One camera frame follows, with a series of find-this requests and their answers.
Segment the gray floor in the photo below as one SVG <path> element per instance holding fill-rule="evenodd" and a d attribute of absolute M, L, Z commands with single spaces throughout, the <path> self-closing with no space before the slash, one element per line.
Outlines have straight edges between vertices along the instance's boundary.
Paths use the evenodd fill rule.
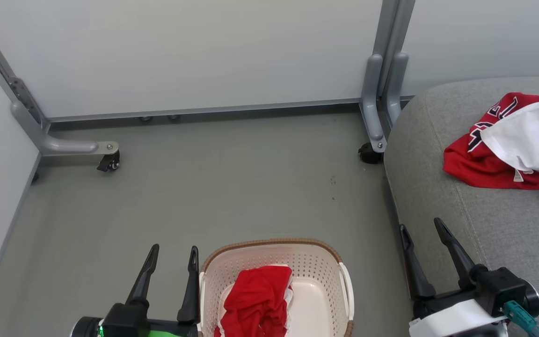
<path fill-rule="evenodd" d="M 359 113 L 316 112 L 56 132 L 118 141 L 122 167 L 39 169 L 0 266 L 0 336 L 67 336 L 79 317 L 105 315 L 154 243 L 149 317 L 173 319 L 191 245 L 203 263 L 223 245 L 271 237 L 313 237 L 341 254 L 355 290 L 354 336 L 408 335 L 383 166 L 357 158 L 366 141 Z"/>

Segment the black caster wheel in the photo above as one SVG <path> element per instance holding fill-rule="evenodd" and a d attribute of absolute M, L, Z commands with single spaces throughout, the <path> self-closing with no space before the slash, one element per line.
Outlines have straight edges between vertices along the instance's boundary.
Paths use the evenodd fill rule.
<path fill-rule="evenodd" d="M 172 123 L 180 121 L 180 115 L 168 115 L 168 120 Z"/>
<path fill-rule="evenodd" d="M 141 121 L 141 123 L 148 123 L 148 122 L 150 122 L 150 121 L 153 120 L 153 117 L 151 117 L 151 116 L 145 116 L 145 117 L 137 117 L 137 119 L 138 119 L 139 121 Z"/>
<path fill-rule="evenodd" d="M 103 171 L 103 172 L 115 171 L 119 167 L 120 167 L 120 151 L 116 152 L 115 154 L 103 156 L 103 159 L 101 160 L 101 162 L 99 162 L 99 166 L 97 167 L 97 170 Z"/>
<path fill-rule="evenodd" d="M 377 164 L 382 159 L 382 154 L 374 152 L 371 147 L 371 143 L 365 143 L 361 148 L 359 148 L 359 158 L 362 162 L 367 164 Z"/>
<path fill-rule="evenodd" d="M 32 181 L 30 182 L 30 185 L 34 184 L 35 181 L 38 181 L 38 179 L 39 179 L 39 173 L 35 172 L 35 175 L 32 176 Z"/>

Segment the gray upholstered ottoman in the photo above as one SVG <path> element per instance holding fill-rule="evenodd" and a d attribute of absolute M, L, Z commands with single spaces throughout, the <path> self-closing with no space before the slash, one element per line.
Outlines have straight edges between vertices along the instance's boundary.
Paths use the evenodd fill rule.
<path fill-rule="evenodd" d="M 539 292 L 539 190 L 473 188 L 442 171 L 444 148 L 513 91 L 539 94 L 539 77 L 437 86 L 409 102 L 390 134 L 384 162 L 398 216 L 438 293 L 457 289 L 458 277 L 436 216 L 476 263 L 505 266 Z"/>

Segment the metal partition leg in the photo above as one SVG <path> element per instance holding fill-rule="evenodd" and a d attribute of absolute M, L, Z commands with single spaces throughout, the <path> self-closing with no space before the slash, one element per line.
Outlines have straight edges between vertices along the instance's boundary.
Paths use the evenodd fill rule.
<path fill-rule="evenodd" d="M 377 54 L 370 56 L 367 60 L 363 92 L 361 93 L 361 115 L 363 116 L 370 142 L 359 149 L 359 155 L 361 160 L 370 164 L 379 162 L 381 154 L 386 149 L 386 138 L 378 116 L 376 98 L 382 62 L 382 56 Z"/>
<path fill-rule="evenodd" d="M 398 53 L 392 60 L 390 78 L 386 84 L 386 110 L 391 126 L 395 124 L 401 114 L 401 88 L 402 80 L 405 77 L 409 56 L 405 53 Z"/>
<path fill-rule="evenodd" d="M 99 170 L 107 171 L 118 168 L 120 147 L 117 142 L 57 139 L 41 129 L 41 126 L 21 102 L 12 102 L 10 110 L 43 156 L 103 155 L 103 160 L 98 167 Z"/>

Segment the teal connector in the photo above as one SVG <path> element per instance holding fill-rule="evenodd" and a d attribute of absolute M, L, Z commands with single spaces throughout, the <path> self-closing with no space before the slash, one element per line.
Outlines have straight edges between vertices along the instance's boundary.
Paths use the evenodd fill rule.
<path fill-rule="evenodd" d="M 533 318 L 522 306 L 516 301 L 508 301 L 504 304 L 504 315 L 517 324 L 529 337 L 539 337 L 539 326 Z"/>

